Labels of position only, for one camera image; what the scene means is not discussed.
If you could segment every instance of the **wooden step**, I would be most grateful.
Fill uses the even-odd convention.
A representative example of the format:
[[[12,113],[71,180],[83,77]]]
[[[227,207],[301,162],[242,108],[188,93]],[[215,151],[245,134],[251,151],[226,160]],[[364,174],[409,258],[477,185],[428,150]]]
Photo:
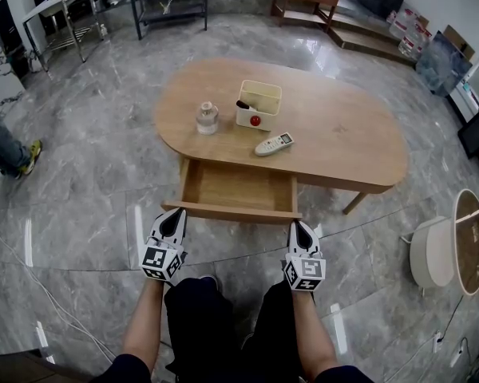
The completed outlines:
[[[414,60],[402,55],[398,47],[392,43],[355,33],[354,31],[342,30],[336,26],[332,26],[328,34],[331,39],[334,40],[335,44],[341,48],[374,55],[375,57],[386,58],[387,60],[396,61],[408,66],[415,65]]]
[[[330,13],[328,10],[321,9],[321,11],[326,15]],[[369,22],[363,22],[345,14],[335,13],[334,17],[332,17],[332,26],[337,29],[354,31],[357,34],[377,38],[380,41],[388,42],[396,46],[399,45],[399,42],[401,41],[389,33],[388,28],[370,24]]]

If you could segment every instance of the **remote control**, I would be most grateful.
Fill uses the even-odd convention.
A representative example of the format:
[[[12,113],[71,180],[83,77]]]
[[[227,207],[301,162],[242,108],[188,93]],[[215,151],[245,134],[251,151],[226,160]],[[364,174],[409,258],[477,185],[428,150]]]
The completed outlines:
[[[291,135],[286,132],[280,136],[271,137],[264,142],[261,142],[255,147],[255,154],[257,156],[269,156],[278,152],[281,149],[291,146],[295,141]]]

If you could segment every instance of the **sneaker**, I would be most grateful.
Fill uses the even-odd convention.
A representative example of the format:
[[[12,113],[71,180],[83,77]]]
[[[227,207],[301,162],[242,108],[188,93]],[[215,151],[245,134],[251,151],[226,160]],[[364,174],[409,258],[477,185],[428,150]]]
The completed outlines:
[[[40,140],[35,140],[30,146],[30,163],[25,166],[21,166],[19,170],[20,175],[28,176],[34,169],[35,163],[38,161],[39,155],[42,150],[42,142]]]
[[[218,292],[222,292],[222,288],[218,283],[218,279],[216,279],[216,277],[214,277],[213,275],[203,275],[202,277],[199,277],[199,279],[202,279],[203,281],[212,285],[213,288],[215,288]]]

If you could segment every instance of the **white storage box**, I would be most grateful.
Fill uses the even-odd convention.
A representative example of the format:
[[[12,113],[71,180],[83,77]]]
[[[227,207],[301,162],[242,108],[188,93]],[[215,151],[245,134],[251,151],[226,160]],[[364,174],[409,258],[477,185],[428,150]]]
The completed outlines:
[[[239,91],[239,100],[250,106],[250,109],[238,107],[236,123],[248,128],[271,131],[279,115],[281,98],[282,89],[277,85],[250,80],[243,81]]]

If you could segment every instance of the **power outlet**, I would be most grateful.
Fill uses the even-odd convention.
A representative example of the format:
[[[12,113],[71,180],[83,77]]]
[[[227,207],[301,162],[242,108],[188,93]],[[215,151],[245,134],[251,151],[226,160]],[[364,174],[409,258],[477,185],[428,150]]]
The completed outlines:
[[[434,340],[433,340],[433,353],[438,353],[438,351],[441,349],[441,332],[438,331],[434,335]]]
[[[453,358],[450,360],[450,367],[454,367],[456,365],[464,350],[465,348],[463,347],[463,341],[461,341],[460,345],[457,347],[456,351],[453,354]]]

